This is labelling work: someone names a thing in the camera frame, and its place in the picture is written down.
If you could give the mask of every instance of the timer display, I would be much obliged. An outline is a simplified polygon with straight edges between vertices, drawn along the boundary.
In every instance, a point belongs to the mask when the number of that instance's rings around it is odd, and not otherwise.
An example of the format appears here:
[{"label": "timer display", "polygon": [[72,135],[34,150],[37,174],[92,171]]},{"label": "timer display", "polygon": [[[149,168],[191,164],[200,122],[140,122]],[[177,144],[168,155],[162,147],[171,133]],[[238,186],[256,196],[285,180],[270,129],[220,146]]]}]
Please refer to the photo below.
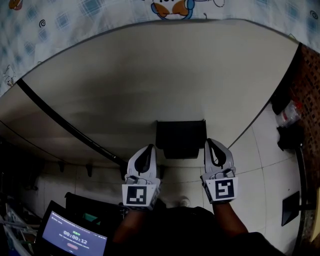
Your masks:
[{"label": "timer display", "polygon": [[87,230],[51,212],[42,238],[76,256],[103,256],[107,237]]}]

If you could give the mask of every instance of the red button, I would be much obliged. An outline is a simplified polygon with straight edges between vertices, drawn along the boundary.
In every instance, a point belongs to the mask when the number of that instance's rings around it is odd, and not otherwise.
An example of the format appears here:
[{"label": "red button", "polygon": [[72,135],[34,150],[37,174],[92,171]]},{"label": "red button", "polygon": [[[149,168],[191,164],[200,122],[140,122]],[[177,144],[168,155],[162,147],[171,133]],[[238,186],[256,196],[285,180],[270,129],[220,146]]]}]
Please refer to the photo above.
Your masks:
[{"label": "red button", "polygon": [[78,247],[75,246],[75,245],[72,244],[72,243],[69,243],[69,242],[68,242],[66,245],[69,246],[69,247],[71,247],[72,249],[78,250]]}]

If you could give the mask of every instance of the person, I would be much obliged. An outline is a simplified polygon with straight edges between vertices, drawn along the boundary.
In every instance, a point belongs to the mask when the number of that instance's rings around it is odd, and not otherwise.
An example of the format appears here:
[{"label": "person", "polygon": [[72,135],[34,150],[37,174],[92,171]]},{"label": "person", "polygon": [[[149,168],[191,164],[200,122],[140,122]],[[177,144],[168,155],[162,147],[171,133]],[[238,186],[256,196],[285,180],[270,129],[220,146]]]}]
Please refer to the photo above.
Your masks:
[{"label": "person", "polygon": [[[163,205],[158,201],[156,206]],[[113,249],[140,255],[168,252],[284,255],[262,234],[249,233],[229,202],[213,204],[212,208],[214,214],[201,207],[155,207],[150,212],[131,210],[114,233]]]}]

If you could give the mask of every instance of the curved white surface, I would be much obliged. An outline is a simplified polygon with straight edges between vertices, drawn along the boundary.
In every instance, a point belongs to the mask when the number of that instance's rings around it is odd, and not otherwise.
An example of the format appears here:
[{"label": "curved white surface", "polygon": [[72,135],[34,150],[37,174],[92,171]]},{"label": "curved white surface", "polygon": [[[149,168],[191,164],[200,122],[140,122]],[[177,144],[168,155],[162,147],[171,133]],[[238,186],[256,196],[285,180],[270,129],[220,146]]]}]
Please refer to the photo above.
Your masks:
[{"label": "curved white surface", "polygon": [[[241,20],[149,23],[77,45],[24,81],[77,129],[127,159],[155,143],[156,120],[205,119],[207,136],[230,146],[279,85],[297,47]],[[48,121],[17,85],[0,99],[0,120],[60,158],[104,161]],[[161,152],[159,162],[177,164]]]}]

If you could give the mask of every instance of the tiled floor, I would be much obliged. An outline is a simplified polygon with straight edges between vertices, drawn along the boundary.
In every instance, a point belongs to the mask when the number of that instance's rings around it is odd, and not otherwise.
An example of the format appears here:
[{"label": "tiled floor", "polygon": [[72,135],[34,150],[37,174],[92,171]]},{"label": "tiled floor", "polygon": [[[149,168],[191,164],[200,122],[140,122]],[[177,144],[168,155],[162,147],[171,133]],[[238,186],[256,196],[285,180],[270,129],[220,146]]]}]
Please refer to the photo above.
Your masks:
[{"label": "tiled floor", "polygon": [[[238,197],[231,205],[250,232],[260,232],[275,247],[290,254],[298,233],[300,217],[281,227],[282,200],[299,191],[300,176],[294,154],[277,146],[275,115],[267,107],[231,147],[238,176]],[[191,207],[212,211],[200,181],[202,167],[170,167],[165,170],[160,198],[168,207],[182,197]],[[92,177],[82,166],[66,166],[59,172],[48,163],[38,179],[38,191],[24,191],[22,200],[42,216],[50,200],[65,206],[66,192],[118,204],[123,181],[117,169],[94,168]]]}]

